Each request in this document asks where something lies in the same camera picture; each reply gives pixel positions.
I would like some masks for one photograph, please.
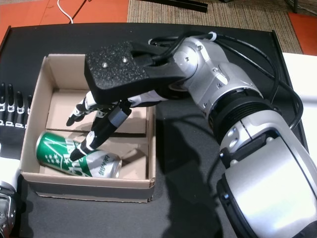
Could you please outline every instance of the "black table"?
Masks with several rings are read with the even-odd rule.
[[[211,30],[246,40],[262,49],[277,65],[281,80],[290,83],[274,32],[165,24],[74,24],[13,28],[0,63],[0,78],[15,90],[32,94],[43,57],[49,53],[83,54],[123,40],[147,42],[187,30]],[[260,65],[265,60],[241,46]],[[227,53],[241,66],[262,93],[272,82],[255,68]],[[294,103],[279,89],[275,103],[287,122]],[[296,136],[306,146],[303,128]],[[191,99],[157,106],[157,182],[148,204],[94,202],[37,196],[26,181],[20,193],[26,204],[13,234],[24,238],[233,238],[235,234],[215,195],[215,184],[224,172],[218,161],[219,146]]]

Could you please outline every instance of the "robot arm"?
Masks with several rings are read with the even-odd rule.
[[[264,99],[244,70],[230,63],[213,42],[215,34],[192,34],[196,37],[185,34],[170,48],[122,43],[86,55],[85,76],[93,97],[77,105],[70,120],[80,120],[92,110],[89,98],[91,105],[111,104],[111,109],[71,159],[101,145],[128,117],[130,107],[177,98],[179,91],[187,91],[220,144],[226,171],[217,192],[237,236],[313,238],[316,164],[272,106],[275,93]],[[98,139],[99,131],[103,136]]]

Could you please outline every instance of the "screw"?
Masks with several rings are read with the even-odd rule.
[[[267,139],[266,139],[266,143],[270,143],[271,141],[273,141],[274,139],[272,138],[272,137],[268,137]]]
[[[233,166],[233,165],[238,164],[238,163],[239,163],[239,161],[237,161],[237,160],[231,160],[230,166]]]
[[[229,198],[229,195],[226,193],[226,194],[224,194],[224,195],[222,196],[222,198],[223,198],[224,200],[227,200],[227,199]]]

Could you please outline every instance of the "black cable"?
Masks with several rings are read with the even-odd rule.
[[[263,74],[265,74],[266,76],[268,76],[270,79],[274,80],[274,75],[272,75],[270,72],[268,72],[266,69],[262,68],[261,66],[259,66],[257,63],[255,63],[254,61],[252,61],[250,58],[248,58],[247,56],[245,56],[244,54],[242,54],[241,52],[231,48],[230,46],[226,45],[223,42],[217,41],[217,44],[219,44],[220,46],[228,49],[229,51],[235,53],[237,56],[241,57],[242,59],[244,59],[245,61],[247,61],[248,63],[250,63],[252,66],[254,66],[255,68],[257,68],[259,71],[261,71]],[[289,124],[289,128],[293,129],[297,126],[297,124],[299,123],[299,121],[301,120],[302,114],[303,114],[303,110],[304,110],[304,106],[303,106],[303,102],[301,100],[301,98],[298,96],[297,93],[294,92],[294,90],[292,88],[290,88],[286,83],[280,81],[279,84],[286,89],[290,95],[295,99],[295,101],[297,101],[298,103],[298,111],[295,115],[295,118],[293,119],[293,121]]]
[[[84,0],[81,5],[79,6],[79,8],[77,9],[77,11],[75,12],[75,14],[72,16],[72,19],[74,20],[74,18],[77,16],[77,14],[79,13],[79,11],[81,10],[81,8],[84,6],[84,4],[86,3],[87,0]]]
[[[272,103],[274,100],[274,97],[277,93],[277,89],[278,89],[279,82],[280,82],[278,70],[277,70],[276,66],[274,65],[274,63],[272,62],[272,60],[263,51],[261,51],[259,48],[255,47],[255,46],[249,44],[248,42],[236,39],[236,38],[231,37],[231,36],[221,35],[221,34],[217,34],[217,39],[218,38],[233,41],[233,42],[239,43],[241,45],[244,45],[244,46],[250,48],[251,50],[260,54],[271,65],[271,67],[273,69],[273,73],[274,73],[274,84],[273,84],[272,91],[271,91],[271,94],[270,94],[268,99]]]
[[[160,55],[153,56],[152,60],[155,63],[162,62],[162,61],[172,57],[187,37],[202,36],[202,35],[208,36],[208,34],[204,34],[203,32],[199,32],[199,31],[185,32],[185,33],[181,34],[179,37],[177,37],[177,39],[174,41],[173,45],[170,48],[168,48],[165,52],[163,52]]]
[[[197,38],[207,38],[207,39],[210,39],[211,38],[211,35],[210,34],[201,34],[201,35],[196,35]],[[243,60],[247,61],[248,63],[250,63],[252,66],[254,66],[256,69],[258,69],[259,71],[261,71],[263,74],[265,74],[266,76],[268,76],[270,79],[274,80],[274,85],[273,85],[273,89],[272,89],[272,93],[269,97],[270,101],[272,102],[275,95],[276,95],[276,92],[277,92],[277,89],[278,89],[278,86],[281,85],[287,92],[290,93],[290,95],[292,96],[292,98],[298,103],[298,110],[297,110],[297,113],[295,115],[295,118],[292,120],[292,122],[289,124],[289,127],[290,129],[293,129],[296,127],[296,125],[299,123],[299,121],[301,120],[301,117],[302,117],[302,114],[303,114],[303,110],[304,110],[304,107],[303,107],[303,102],[301,100],[301,98],[298,96],[297,93],[294,92],[294,90],[292,88],[290,88],[286,83],[282,82],[279,80],[279,74],[278,74],[278,71],[277,71],[277,68],[275,67],[275,65],[273,64],[272,60],[264,53],[262,52],[260,49],[258,49],[257,47],[247,43],[247,42],[244,42],[244,41],[241,41],[241,40],[238,40],[238,39],[235,39],[233,37],[230,37],[230,36],[225,36],[225,35],[221,35],[221,34],[217,34],[217,38],[223,38],[223,39],[227,39],[227,40],[230,40],[230,41],[233,41],[233,42],[236,42],[236,43],[239,43],[239,44],[242,44],[252,50],[254,50],[255,52],[257,52],[258,54],[260,54],[261,56],[263,56],[266,61],[270,64],[270,66],[272,67],[273,69],[273,73],[274,75],[272,75],[270,72],[268,72],[266,69],[264,69],[263,67],[261,67],[260,65],[258,65],[256,62],[254,62],[253,60],[251,60],[250,58],[248,58],[247,56],[245,56],[244,54],[242,54],[241,52],[233,49],[232,47],[226,45],[225,43],[223,42],[220,42],[218,40],[216,40],[215,42],[217,42],[217,44],[223,46],[224,48],[228,49],[229,51],[233,52],[234,54],[236,54],[237,56],[241,57]],[[179,37],[157,37],[157,38],[154,38],[152,39],[149,43],[151,45],[158,45],[160,46],[161,42],[164,42],[165,45],[168,45],[168,42],[173,42],[174,41],[174,44],[170,47],[174,47],[176,45],[176,42],[175,40],[178,40]]]
[[[162,42],[174,42],[177,40],[177,36],[156,37],[149,40],[150,45],[161,46]]]

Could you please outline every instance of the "can lid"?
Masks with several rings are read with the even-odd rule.
[[[46,132],[47,132],[47,131],[43,131],[43,132],[40,134],[38,140],[36,141],[36,144],[35,144],[35,156],[36,156],[36,154],[37,154],[40,141],[41,141],[42,137],[44,136],[44,134],[45,134]]]

